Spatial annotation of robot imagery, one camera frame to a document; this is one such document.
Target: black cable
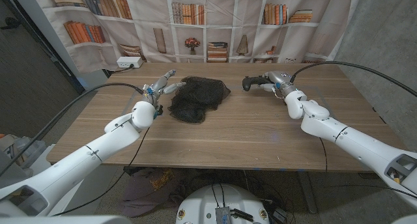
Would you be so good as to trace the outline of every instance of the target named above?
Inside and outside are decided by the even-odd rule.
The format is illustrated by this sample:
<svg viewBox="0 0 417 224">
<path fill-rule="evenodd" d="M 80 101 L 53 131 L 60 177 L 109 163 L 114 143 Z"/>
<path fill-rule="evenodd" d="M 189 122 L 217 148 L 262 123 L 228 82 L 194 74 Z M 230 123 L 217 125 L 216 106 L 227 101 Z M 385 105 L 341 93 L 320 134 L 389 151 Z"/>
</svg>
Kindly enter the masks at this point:
<svg viewBox="0 0 417 224">
<path fill-rule="evenodd" d="M 322 144 L 322 146 L 323 146 L 323 150 L 324 150 L 324 156 L 325 156 L 325 158 L 326 158 L 326 172 L 325 172 L 325 175 L 327 175 L 327 152 L 326 152 L 326 148 L 324 147 L 324 142 L 323 142 L 323 140 L 319 137 L 319 139 L 320 139 L 320 142 L 321 142 L 321 144 Z"/>
<path fill-rule="evenodd" d="M 137 156 L 137 153 L 139 152 L 139 149 L 141 148 L 141 146 L 142 146 L 142 143 L 143 143 L 143 140 L 145 139 L 145 136 L 146 136 L 146 134 L 148 133 L 148 131 L 149 131 L 149 129 L 150 128 L 148 128 L 148 130 L 146 130 L 146 132 L 145 132 L 145 134 L 143 135 L 143 137 L 142 137 L 142 141 L 141 141 L 141 144 L 139 145 L 139 147 L 137 148 L 137 150 L 136 150 L 136 153 L 135 153 L 135 156 L 132 158 L 132 160 L 130 161 L 130 163 L 129 163 L 129 165 L 128 166 L 130 166 L 132 163 L 133 163 L 133 161 L 135 160 L 135 158 L 136 158 L 136 156 Z M 58 214 L 54 214 L 54 215 L 52 215 L 52 217 L 55 217 L 55 216 L 60 216 L 60 215 L 63 215 L 63 214 L 67 214 L 67 213 L 69 213 L 69 212 L 72 212 L 72 211 L 74 211 L 74 210 L 77 210 L 78 208 L 81 208 L 81 207 L 84 207 L 84 206 L 86 206 L 86 205 L 88 205 L 88 204 L 91 204 L 91 203 L 93 203 L 93 202 L 95 202 L 96 200 L 98 200 L 99 198 L 101 198 L 101 197 L 103 197 L 105 194 L 107 194 L 107 192 L 109 192 L 116 184 L 117 184 L 117 182 L 122 178 L 122 176 L 125 174 L 126 172 L 125 171 L 123 171 L 123 173 L 119 176 L 119 178 L 116 180 L 116 182 L 113 184 L 113 185 L 111 185 L 111 187 L 109 188 L 109 189 L 107 189 L 103 194 L 101 194 L 100 196 L 98 196 L 97 198 L 95 198 L 95 199 L 93 199 L 93 200 L 91 200 L 91 201 L 89 201 L 89 202 L 87 202 L 87 203 L 85 203 L 85 204 L 82 204 L 82 205 L 80 205 L 80 206 L 77 206 L 77 207 L 75 207 L 75 208 L 71 208 L 70 210 L 67 210 L 67 211 L 64 211 L 64 212 L 60 212 L 60 213 L 58 213 Z"/>
<path fill-rule="evenodd" d="M 43 127 L 43 129 L 41 129 L 31 140 L 30 142 L 28 142 L 25 147 L 20 150 L 20 152 L 13 157 L 9 163 L 6 165 L 6 167 L 0 172 L 0 176 L 3 175 L 7 169 L 13 165 L 14 162 L 16 162 L 16 160 L 46 131 L 49 129 L 50 126 L 52 126 L 56 121 L 58 121 L 63 113 L 65 113 L 74 103 L 76 103 L 79 99 L 83 98 L 84 96 L 86 96 L 87 94 L 91 93 L 92 91 L 95 91 L 96 89 L 102 88 L 102 87 L 108 87 L 108 86 L 127 86 L 127 87 L 131 87 L 133 89 L 135 89 L 138 93 L 143 94 L 143 91 L 139 88 L 139 87 L 135 87 L 134 85 L 131 84 L 127 84 L 127 83 L 106 83 L 106 84 L 102 84 L 102 85 L 98 85 L 96 87 L 93 87 L 91 90 L 88 90 L 86 92 L 84 92 L 83 94 L 81 94 L 80 96 L 78 96 L 77 98 L 75 98 L 74 100 L 72 100 L 67 106 L 65 106 L 62 110 L 60 110 L 60 112 L 58 112 L 58 114 L 56 114 L 56 116 L 54 116 L 52 118 L 52 120 L 50 120 L 47 125 L 45 127 Z"/>
<path fill-rule="evenodd" d="M 118 70 L 118 71 L 113 71 L 113 74 L 116 74 L 116 73 L 120 73 L 120 72 L 127 71 L 127 70 L 129 70 L 129 69 L 132 69 L 132 68 L 133 68 L 133 66 L 134 66 L 133 64 L 130 64 L 129 68 L 125 68 L 125 69 Z"/>
<path fill-rule="evenodd" d="M 216 200 L 216 203 L 217 203 L 217 208 L 219 208 L 220 205 L 219 205 L 219 202 L 217 202 L 216 194 L 215 194 L 214 188 L 213 188 L 213 183 L 211 184 L 211 190 L 213 191 L 214 199 Z"/>
<path fill-rule="evenodd" d="M 223 197 L 223 207 L 226 207 L 226 203 L 224 202 L 224 190 L 223 190 L 223 186 L 222 183 L 219 183 L 220 187 L 222 188 L 222 197 Z"/>
<path fill-rule="evenodd" d="M 341 61 L 326 61 L 326 62 L 322 62 L 322 63 L 315 63 L 315 64 L 307 65 L 307 66 L 299 69 L 297 72 L 294 73 L 294 75 L 290 79 L 290 83 L 294 83 L 296 75 L 298 73 L 300 73 L 301 71 L 306 70 L 306 69 L 311 68 L 311 67 L 314 67 L 314 66 L 322 65 L 322 64 L 340 64 L 340 65 L 350 66 L 350 67 L 354 67 L 354 68 L 359 68 L 359 69 L 371 72 L 373 74 L 377 74 L 378 76 L 383 77 L 383 78 L 387 79 L 388 81 L 391 81 L 392 83 L 396 84 L 397 86 L 401 87 L 402 89 L 408 91 L 409 93 L 411 93 L 412 95 L 417 97 L 417 92 L 416 91 L 414 91 L 410 87 L 400 83 L 399 81 L 395 80 L 392 77 L 389 77 L 389 76 L 387 76 L 383 73 L 380 73 L 376 70 L 373 70 L 372 68 L 368 68 L 368 67 L 358 65 L 358 64 L 351 64 L 351 63 L 341 62 Z"/>
<path fill-rule="evenodd" d="M 390 190 L 392 190 L 392 191 L 400 192 L 400 193 L 402 193 L 402 194 L 409 195 L 409 196 L 411 196 L 412 198 L 417 199 L 417 196 L 416 196 L 416 195 L 413 195 L 413 194 L 407 193 L 407 192 L 405 192 L 405 191 L 401 191 L 401 190 L 399 190 L 399 189 L 395 189 L 395 188 L 388 188 L 388 187 L 383 187 L 383 186 L 374 186 L 374 185 L 336 185 L 336 186 L 328 186 L 328 187 L 326 187 L 326 188 L 340 188 L 340 187 L 369 187 L 369 188 L 382 188 L 382 189 L 390 189 Z"/>
</svg>

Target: black mesh net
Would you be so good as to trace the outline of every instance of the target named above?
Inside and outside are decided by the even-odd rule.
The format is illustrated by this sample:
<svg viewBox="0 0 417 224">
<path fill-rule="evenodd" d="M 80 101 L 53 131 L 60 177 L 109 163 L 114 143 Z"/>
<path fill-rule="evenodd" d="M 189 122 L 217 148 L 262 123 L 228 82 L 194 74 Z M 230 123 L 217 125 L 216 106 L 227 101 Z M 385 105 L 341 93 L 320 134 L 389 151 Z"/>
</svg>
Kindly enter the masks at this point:
<svg viewBox="0 0 417 224">
<path fill-rule="evenodd" d="M 168 110 L 173 118 L 187 123 L 203 122 L 206 110 L 216 110 L 230 93 L 220 80 L 189 76 L 181 81 L 187 84 L 177 90 Z"/>
</svg>

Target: robotic arm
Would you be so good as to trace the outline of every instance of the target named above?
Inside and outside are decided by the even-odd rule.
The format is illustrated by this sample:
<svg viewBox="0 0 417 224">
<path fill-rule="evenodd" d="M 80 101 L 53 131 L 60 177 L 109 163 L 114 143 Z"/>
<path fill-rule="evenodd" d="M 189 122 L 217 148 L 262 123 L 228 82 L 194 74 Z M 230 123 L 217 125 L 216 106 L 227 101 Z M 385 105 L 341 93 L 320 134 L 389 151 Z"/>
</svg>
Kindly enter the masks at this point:
<svg viewBox="0 0 417 224">
<path fill-rule="evenodd" d="M 185 83 L 168 87 L 175 70 L 167 72 L 151 86 L 145 85 L 143 99 L 131 113 L 112 120 L 105 134 L 58 161 L 55 165 L 24 181 L 0 189 L 0 216 L 46 216 L 58 201 L 103 161 L 139 139 L 162 114 L 158 99 Z"/>
<path fill-rule="evenodd" d="M 290 75 L 281 71 L 267 72 L 242 81 L 245 91 L 258 84 L 266 91 L 279 91 L 292 119 L 301 119 L 301 129 L 335 143 L 351 156 L 377 173 L 391 188 L 417 195 L 417 153 L 391 147 L 330 117 L 329 111 L 307 96 L 292 83 Z M 417 199 L 395 191 L 417 209 Z"/>
</svg>

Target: printed backdrop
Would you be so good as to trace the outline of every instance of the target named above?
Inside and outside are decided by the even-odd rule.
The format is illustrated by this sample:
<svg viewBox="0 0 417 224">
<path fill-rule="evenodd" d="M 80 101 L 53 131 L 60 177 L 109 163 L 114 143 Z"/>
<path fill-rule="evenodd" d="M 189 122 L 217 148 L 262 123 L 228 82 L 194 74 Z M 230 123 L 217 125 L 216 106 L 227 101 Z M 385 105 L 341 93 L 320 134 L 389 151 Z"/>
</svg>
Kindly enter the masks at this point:
<svg viewBox="0 0 417 224">
<path fill-rule="evenodd" d="M 115 70 L 127 55 L 153 63 L 329 61 L 358 0 L 37 2 L 78 70 L 92 72 Z M 199 42 L 194 51 L 187 38 Z"/>
</svg>

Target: electrical outlet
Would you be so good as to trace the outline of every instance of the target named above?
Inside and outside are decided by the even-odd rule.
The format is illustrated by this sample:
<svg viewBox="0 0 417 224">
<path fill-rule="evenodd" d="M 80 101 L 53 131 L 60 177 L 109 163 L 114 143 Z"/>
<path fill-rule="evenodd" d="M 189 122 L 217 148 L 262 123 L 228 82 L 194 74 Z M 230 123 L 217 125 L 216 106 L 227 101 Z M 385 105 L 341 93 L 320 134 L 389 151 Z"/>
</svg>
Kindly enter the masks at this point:
<svg viewBox="0 0 417 224">
<path fill-rule="evenodd" d="M 133 64 L 134 68 L 140 68 L 143 61 L 141 57 L 120 57 L 117 60 L 117 64 L 120 68 L 129 68 Z"/>
</svg>

